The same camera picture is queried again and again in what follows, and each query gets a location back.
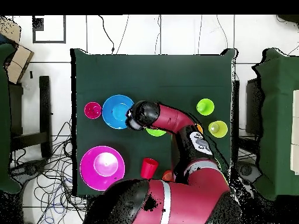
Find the magenta bowl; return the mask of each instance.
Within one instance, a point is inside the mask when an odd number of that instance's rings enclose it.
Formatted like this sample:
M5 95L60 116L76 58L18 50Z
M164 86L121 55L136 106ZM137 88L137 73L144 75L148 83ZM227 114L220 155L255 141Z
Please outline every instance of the magenta bowl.
M81 159L80 175L90 188L104 191L124 177L124 160L111 147L93 147Z
M88 118L94 120L95 118L100 117L102 113L102 107L97 102L89 102L84 107L84 113Z

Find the yellow-green cup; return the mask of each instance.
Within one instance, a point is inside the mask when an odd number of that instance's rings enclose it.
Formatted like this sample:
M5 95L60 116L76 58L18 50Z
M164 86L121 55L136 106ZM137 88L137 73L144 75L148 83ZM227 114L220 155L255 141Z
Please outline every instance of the yellow-green cup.
M202 99L196 105L196 110L201 115L210 115L214 111L214 103L210 99Z
M223 121L215 121L208 125L208 131L216 138L224 137L228 128L225 122Z

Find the lime green cup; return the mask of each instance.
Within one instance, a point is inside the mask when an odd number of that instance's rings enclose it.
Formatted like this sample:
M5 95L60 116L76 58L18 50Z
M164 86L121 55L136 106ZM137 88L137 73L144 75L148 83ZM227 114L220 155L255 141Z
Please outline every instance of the lime green cup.
M215 121L208 125L208 131L216 138L224 137L228 128L225 122L223 121Z
M196 105L196 110L201 115L210 115L214 111L214 103L210 99L202 99Z
M160 137L160 136L162 136L166 133L166 131L163 131L161 129L148 129L148 128L146 128L146 130L150 135L152 135L154 137Z

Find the floor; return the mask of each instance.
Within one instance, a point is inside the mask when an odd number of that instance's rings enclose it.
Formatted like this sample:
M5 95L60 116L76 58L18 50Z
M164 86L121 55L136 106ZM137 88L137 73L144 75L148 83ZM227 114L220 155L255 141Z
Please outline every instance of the floor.
M238 51L236 73L240 80L239 128L246 135L246 92L248 80L256 77L252 66L262 59L266 48L279 48L285 54L299 55L299 29L294 23L283 22L276 15L162 15L161 34L159 15L102 16L105 29L118 54L220 54L235 47ZM65 44L34 43L31 16L8 16L22 28L20 44L34 52L31 63L21 80L23 95L23 132L39 131L39 76L50 76L52 134L54 144L70 134L63 123L71 119L71 57L70 48L80 48L90 54L111 54L112 43L107 38L99 16L66 16ZM63 16L41 16L44 31L36 31L36 40L63 40ZM27 148L20 161L41 158L38 145ZM16 152L16 158L23 153ZM48 190L53 181L44 176L38 182ZM44 191L37 179L25 188L23 211L25 222L37 224L46 208L41 203ZM46 212L39 224L82 224L75 210L65 213L57 206Z

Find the blue plate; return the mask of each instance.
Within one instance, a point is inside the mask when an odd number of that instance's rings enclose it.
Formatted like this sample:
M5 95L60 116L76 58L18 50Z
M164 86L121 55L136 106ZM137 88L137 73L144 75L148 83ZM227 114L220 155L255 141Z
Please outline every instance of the blue plate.
M102 116L107 125L114 129L125 129L126 113L134 102L127 96L117 94L108 98L102 108Z

